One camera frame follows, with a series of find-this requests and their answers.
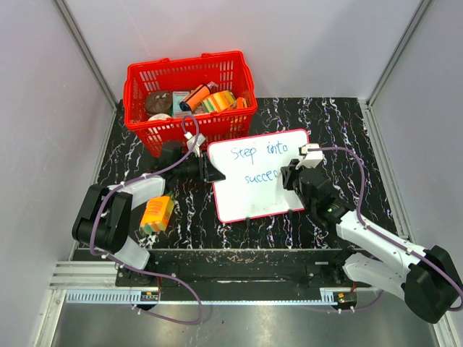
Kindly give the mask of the pink framed whiteboard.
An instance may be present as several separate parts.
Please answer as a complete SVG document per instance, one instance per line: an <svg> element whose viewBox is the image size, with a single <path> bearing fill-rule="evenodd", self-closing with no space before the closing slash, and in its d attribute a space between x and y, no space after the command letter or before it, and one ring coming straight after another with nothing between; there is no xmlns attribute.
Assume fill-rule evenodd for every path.
<svg viewBox="0 0 463 347"><path fill-rule="evenodd" d="M309 142L304 129L213 142L211 163L225 175L213 183L218 219L233 223L303 209L293 191L283 188L281 167L298 159Z"/></svg>

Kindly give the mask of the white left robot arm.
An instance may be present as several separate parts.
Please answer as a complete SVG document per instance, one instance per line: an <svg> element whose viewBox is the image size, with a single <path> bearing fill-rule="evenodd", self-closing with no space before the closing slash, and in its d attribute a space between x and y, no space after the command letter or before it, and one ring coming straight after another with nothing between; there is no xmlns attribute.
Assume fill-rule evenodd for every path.
<svg viewBox="0 0 463 347"><path fill-rule="evenodd" d="M152 198L170 192L178 179L213 183L226 176L209 160L207 152L186 155L179 141L163 144L149 172L127 183L113 186L91 185L72 227L74 240L93 245L132 267L132 278L141 286L155 281L157 269L150 264L150 253L129 236L132 210Z"/></svg>

